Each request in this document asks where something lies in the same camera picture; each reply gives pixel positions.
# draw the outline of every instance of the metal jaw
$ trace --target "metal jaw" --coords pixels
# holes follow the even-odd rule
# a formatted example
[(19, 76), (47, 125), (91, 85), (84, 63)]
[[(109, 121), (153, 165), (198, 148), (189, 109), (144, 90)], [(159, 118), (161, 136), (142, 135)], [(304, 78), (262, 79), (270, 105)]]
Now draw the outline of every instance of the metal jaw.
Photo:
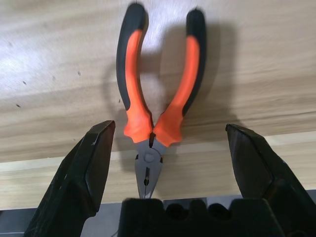
[(166, 147), (154, 139), (149, 147), (149, 140), (137, 143), (138, 155), (135, 160), (135, 173), (139, 198), (151, 198), (162, 168), (162, 155)]

